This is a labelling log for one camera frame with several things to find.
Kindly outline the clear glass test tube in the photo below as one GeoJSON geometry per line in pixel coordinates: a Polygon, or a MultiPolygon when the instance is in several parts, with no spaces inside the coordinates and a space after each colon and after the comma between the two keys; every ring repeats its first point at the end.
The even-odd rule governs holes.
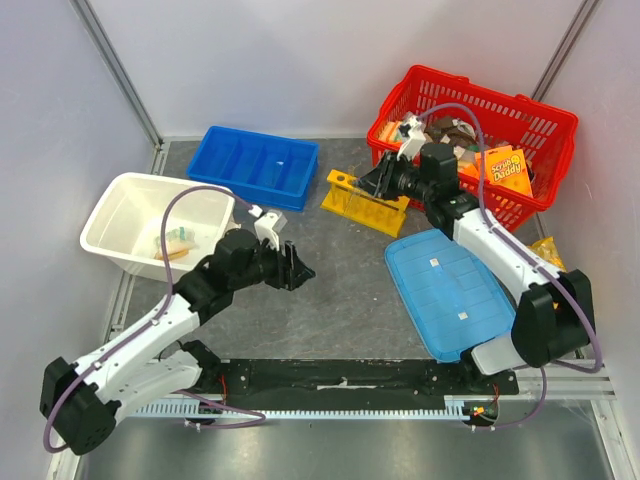
{"type": "Polygon", "coordinates": [[[352,203],[352,200],[354,199],[354,191],[356,190],[355,182],[356,182],[355,178],[350,174],[347,174],[345,176],[345,179],[342,181],[342,187],[344,190],[344,216],[345,217],[350,217],[352,215],[351,203],[352,203]]]}

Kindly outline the tan rubber band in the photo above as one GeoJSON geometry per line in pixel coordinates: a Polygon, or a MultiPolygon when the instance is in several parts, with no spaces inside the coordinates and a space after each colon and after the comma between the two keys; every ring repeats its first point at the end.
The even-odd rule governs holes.
{"type": "MultiPolygon", "coordinates": [[[[189,254],[189,252],[190,252],[189,249],[181,249],[181,250],[172,251],[172,252],[169,252],[167,254],[167,258],[168,258],[169,261],[173,261],[173,260],[185,257],[186,255],[189,254]]],[[[158,250],[156,252],[156,254],[154,255],[154,259],[155,260],[162,260],[163,258],[164,258],[164,256],[163,256],[163,254],[162,254],[162,252],[160,250],[158,250]]]]}

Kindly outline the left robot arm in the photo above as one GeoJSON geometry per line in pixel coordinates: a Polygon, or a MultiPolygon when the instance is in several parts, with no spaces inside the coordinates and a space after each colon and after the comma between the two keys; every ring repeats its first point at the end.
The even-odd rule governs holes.
{"type": "Polygon", "coordinates": [[[248,230],[227,232],[212,254],[114,340],[74,362],[58,357],[45,367],[39,405],[45,450],[87,454],[145,404],[191,387],[212,391],[219,360],[205,346],[184,345],[159,362],[154,355],[229,307],[239,290],[265,284],[293,291],[315,275],[290,241],[274,248],[248,230]]]}

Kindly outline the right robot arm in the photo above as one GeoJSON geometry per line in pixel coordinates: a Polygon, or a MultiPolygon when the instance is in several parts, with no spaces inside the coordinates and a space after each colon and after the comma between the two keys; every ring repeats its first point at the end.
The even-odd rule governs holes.
{"type": "Polygon", "coordinates": [[[564,272],[535,255],[499,224],[482,200],[459,185],[457,159],[447,144],[427,143],[413,163],[387,151],[355,186],[371,198],[405,196],[423,204],[429,223],[474,254],[507,288],[517,303],[510,332],[473,347],[458,368],[467,392],[483,392],[494,374],[517,367],[563,364],[584,346],[594,351],[590,372],[602,367],[591,282],[580,270],[564,272]]]}

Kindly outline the clear bag of swabs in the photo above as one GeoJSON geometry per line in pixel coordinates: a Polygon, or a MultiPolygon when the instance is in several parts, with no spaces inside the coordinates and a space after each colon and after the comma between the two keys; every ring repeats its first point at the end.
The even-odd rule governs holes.
{"type": "Polygon", "coordinates": [[[190,251],[197,247],[195,241],[195,232],[186,227],[177,227],[168,230],[165,233],[165,244],[167,254],[172,251],[189,249],[190,251]]]}

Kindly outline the short clear glass tube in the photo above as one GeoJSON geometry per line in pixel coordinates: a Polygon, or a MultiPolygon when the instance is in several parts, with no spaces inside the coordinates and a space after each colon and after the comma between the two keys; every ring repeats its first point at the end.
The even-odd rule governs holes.
{"type": "Polygon", "coordinates": [[[349,201],[349,210],[355,214],[361,209],[361,203],[360,189],[356,185],[353,185],[349,201]]]}

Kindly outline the yellow Lays chips bag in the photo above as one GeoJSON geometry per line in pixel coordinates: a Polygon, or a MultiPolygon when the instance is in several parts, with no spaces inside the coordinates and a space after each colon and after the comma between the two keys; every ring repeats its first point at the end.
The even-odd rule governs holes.
{"type": "Polygon", "coordinates": [[[558,252],[553,236],[540,239],[529,245],[528,248],[536,256],[537,265],[552,265],[554,268],[562,272],[567,271],[566,266],[558,252]]]}

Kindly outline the clear glass pipette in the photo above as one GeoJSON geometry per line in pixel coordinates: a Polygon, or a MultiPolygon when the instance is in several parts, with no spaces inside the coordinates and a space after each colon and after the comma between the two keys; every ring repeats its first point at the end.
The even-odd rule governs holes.
{"type": "Polygon", "coordinates": [[[269,167],[269,173],[266,175],[266,185],[268,188],[275,189],[279,180],[282,168],[284,166],[283,161],[274,161],[269,167]]]}

